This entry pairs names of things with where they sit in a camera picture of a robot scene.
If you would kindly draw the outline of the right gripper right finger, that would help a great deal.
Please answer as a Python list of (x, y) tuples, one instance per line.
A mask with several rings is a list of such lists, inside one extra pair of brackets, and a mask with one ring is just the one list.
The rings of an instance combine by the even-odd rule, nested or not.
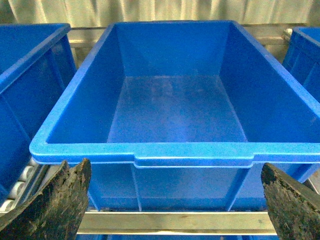
[(320, 195), (271, 163), (261, 182), (268, 216), (280, 240), (320, 238)]

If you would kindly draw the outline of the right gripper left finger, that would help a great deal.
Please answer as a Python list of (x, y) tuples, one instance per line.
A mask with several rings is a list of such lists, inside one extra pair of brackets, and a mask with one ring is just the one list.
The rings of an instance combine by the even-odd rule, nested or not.
[(63, 161), (49, 180), (0, 218), (2, 240), (74, 240), (89, 206), (90, 160)]

